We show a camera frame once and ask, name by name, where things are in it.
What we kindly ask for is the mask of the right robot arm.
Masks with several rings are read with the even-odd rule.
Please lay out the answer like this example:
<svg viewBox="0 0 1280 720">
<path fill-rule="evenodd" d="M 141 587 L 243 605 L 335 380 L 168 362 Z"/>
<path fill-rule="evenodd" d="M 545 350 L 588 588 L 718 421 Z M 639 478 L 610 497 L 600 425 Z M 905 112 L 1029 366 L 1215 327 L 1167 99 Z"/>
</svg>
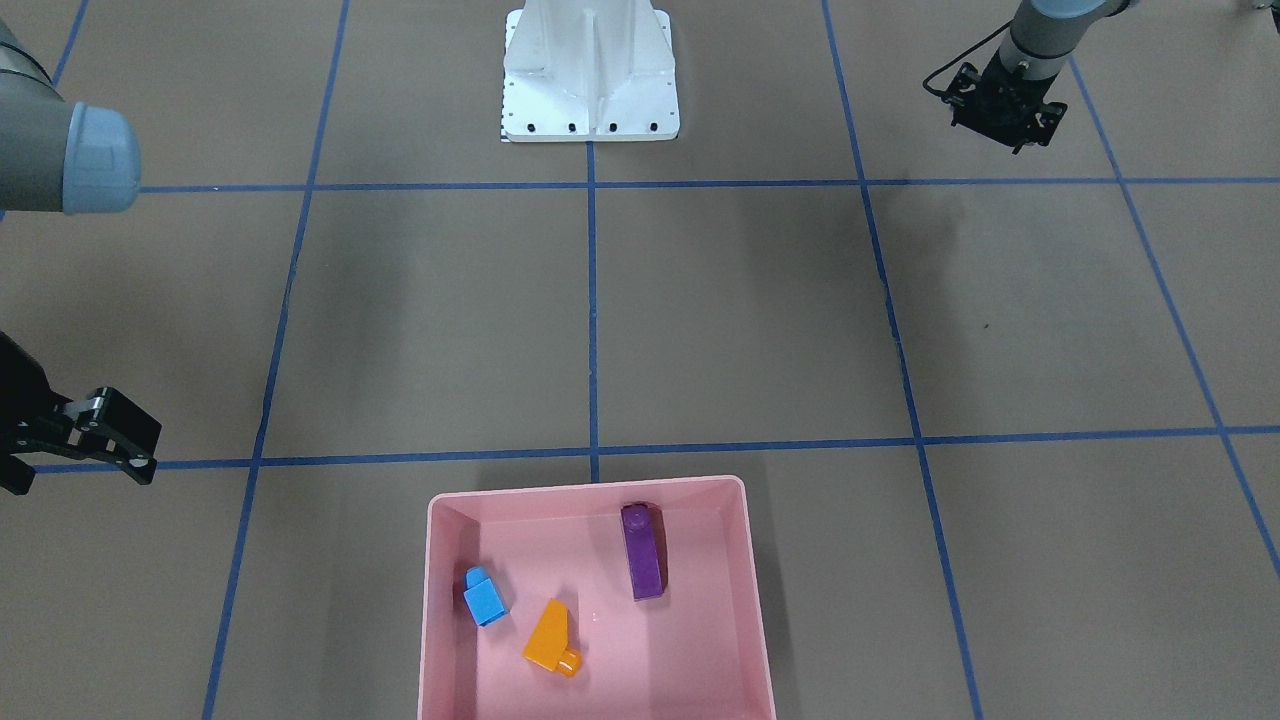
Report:
<svg viewBox="0 0 1280 720">
<path fill-rule="evenodd" d="M 131 123 L 108 108 L 68 102 L 15 33 L 1 28 L 1 208 L 67 215 L 129 209 L 141 179 Z M 95 460 L 148 486 L 163 427 L 119 389 L 73 400 L 52 389 L 40 363 L 1 337 L 1 484 L 28 493 L 27 454 Z"/>
</svg>

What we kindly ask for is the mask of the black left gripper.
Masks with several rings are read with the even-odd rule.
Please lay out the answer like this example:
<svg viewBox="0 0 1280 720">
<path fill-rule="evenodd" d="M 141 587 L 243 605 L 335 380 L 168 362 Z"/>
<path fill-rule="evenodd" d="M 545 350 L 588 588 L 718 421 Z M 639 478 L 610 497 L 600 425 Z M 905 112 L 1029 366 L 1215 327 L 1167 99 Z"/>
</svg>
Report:
<svg viewBox="0 0 1280 720">
<path fill-rule="evenodd" d="M 1047 102 L 1053 78 L 1027 79 L 1000 61 L 978 70 L 963 63 L 945 90 L 952 126 L 963 126 L 1018 155 L 1025 146 L 1047 146 L 1068 113 L 1065 102 Z"/>
</svg>

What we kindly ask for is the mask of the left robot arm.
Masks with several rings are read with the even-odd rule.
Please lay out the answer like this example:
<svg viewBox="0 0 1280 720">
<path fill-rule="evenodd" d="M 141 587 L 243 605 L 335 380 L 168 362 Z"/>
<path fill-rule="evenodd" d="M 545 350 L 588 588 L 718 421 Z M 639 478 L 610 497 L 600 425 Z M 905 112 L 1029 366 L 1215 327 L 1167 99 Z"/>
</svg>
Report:
<svg viewBox="0 0 1280 720">
<path fill-rule="evenodd" d="M 951 126 L 964 127 L 1019 154 L 1047 146 L 1068 111 L 1048 102 L 1068 60 L 1089 28 L 1120 15 L 1137 1 L 1021 1 L 1010 22 L 951 63 L 957 72 L 945 90 L 922 85 L 951 109 Z"/>
</svg>

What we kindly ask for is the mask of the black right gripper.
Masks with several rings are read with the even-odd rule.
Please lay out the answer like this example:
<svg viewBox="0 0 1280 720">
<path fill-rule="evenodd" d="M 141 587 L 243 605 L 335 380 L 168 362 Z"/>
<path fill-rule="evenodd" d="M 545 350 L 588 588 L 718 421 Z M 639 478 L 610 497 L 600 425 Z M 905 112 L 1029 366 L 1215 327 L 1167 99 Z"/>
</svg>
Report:
<svg viewBox="0 0 1280 720">
<path fill-rule="evenodd" d="M 119 389 L 100 387 L 79 401 L 52 391 L 42 366 L 1 334 L 1 486 L 31 489 L 35 469 L 19 454 L 46 452 L 95 460 L 150 486 L 163 424 Z"/>
</svg>

